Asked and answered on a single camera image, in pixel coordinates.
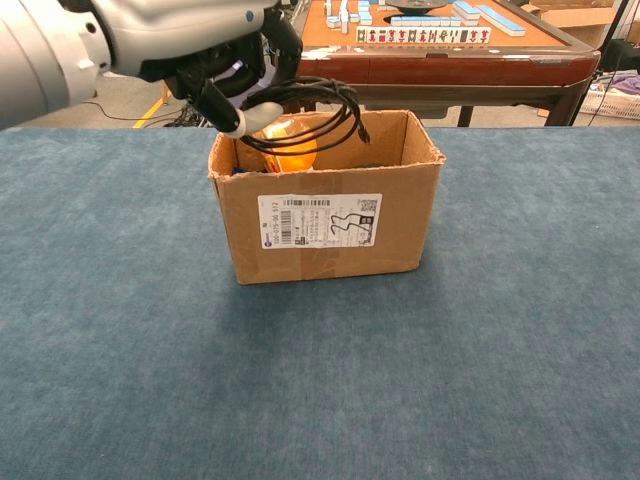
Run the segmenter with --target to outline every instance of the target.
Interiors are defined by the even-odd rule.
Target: blue table surface
[[[0,479],[640,478],[637,129],[434,129],[422,266],[241,287],[199,129],[0,134]]]

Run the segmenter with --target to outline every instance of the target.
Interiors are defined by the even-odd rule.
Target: orange object
[[[262,135],[265,138],[274,140],[278,138],[288,137],[302,133],[308,129],[307,125],[299,119],[289,119],[284,122],[278,122],[265,127]],[[275,149],[277,152],[297,153],[305,152],[317,148],[318,144],[315,140],[309,140],[300,145],[290,147],[279,147]],[[265,154],[265,164],[267,170],[273,173],[299,172],[310,170],[316,161],[316,153],[305,153],[301,155],[268,155]]]

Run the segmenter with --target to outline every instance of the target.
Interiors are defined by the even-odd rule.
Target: robotic finger
[[[272,7],[264,10],[260,33],[225,45],[233,52],[231,58],[241,63],[231,76],[214,80],[212,77],[224,71],[194,61],[177,69],[175,78],[168,82],[169,87],[176,98],[188,98],[209,122],[231,137],[239,138],[261,130],[282,114],[281,105],[267,102],[241,110],[233,107],[228,98],[246,92],[264,77],[266,69],[262,36],[277,52],[272,84],[292,79],[302,55],[302,41],[284,13],[278,7]]]

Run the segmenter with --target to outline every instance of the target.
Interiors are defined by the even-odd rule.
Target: shipping label
[[[262,248],[371,247],[382,194],[260,195]]]

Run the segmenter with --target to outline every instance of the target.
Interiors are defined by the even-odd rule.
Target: black cable
[[[631,16],[631,18],[636,18],[636,15],[638,14],[638,7],[640,7],[640,3],[638,3],[636,5],[636,8],[634,9],[633,15]],[[602,52],[602,57],[604,58],[604,56],[607,54],[609,47],[611,46],[611,37],[613,37],[614,31],[618,26],[618,23],[620,23],[620,20],[622,19],[622,14],[624,12],[622,12],[622,10],[619,8],[618,12],[616,13],[616,18],[617,18],[617,23],[615,25],[612,25],[611,28],[609,29],[609,32],[607,32],[607,37],[608,37],[608,41],[606,43],[606,47],[604,48],[604,51]],[[604,89],[604,92],[602,94],[602,98],[600,99],[600,104],[598,105],[598,108],[596,108],[595,113],[593,114],[593,116],[591,117],[591,120],[589,120],[589,123],[587,124],[587,127],[590,127],[591,124],[593,123],[593,121],[595,120],[595,118],[598,116],[598,114],[600,113],[600,109],[602,108],[602,106],[604,105],[604,101],[607,98],[607,93],[609,92],[609,89],[611,88],[611,85],[613,85],[613,81],[616,78],[616,74],[618,73],[618,68],[620,68],[620,63],[622,62],[622,57],[623,57],[623,52],[620,51],[618,53],[618,60],[616,61],[616,66],[613,69],[613,74],[611,75],[611,80],[609,80],[609,83],[607,83],[607,86]]]
[[[246,110],[265,102],[275,102],[280,105],[286,105],[293,101],[339,103],[342,104],[342,107],[328,120],[304,132],[274,139],[247,135],[242,137],[242,141],[262,153],[279,156],[306,155],[329,150],[345,142],[356,130],[360,140],[364,143],[369,143],[369,132],[367,132],[362,122],[356,91],[347,84],[338,82],[337,80],[328,80],[320,77],[299,77],[278,85],[271,85],[250,95],[242,104],[242,109]],[[279,150],[285,147],[302,145],[313,140],[318,140],[349,121],[349,119],[353,120],[353,124],[347,133],[338,140],[302,152]]]
[[[100,105],[97,102],[80,102],[80,103],[85,103],[87,105],[95,105],[96,107],[98,107],[102,111],[102,114],[105,117],[110,118],[111,120],[122,120],[122,121],[125,121],[125,122],[138,122],[140,120],[155,120],[157,118],[169,117],[171,115],[175,115],[176,113],[180,113],[181,110],[182,110],[182,109],[180,109],[180,110],[176,110],[175,112],[164,113],[162,115],[157,115],[155,117],[150,117],[150,118],[124,118],[124,117],[114,117],[112,115],[109,115],[107,112],[104,111],[104,108],[102,108],[102,105]]]

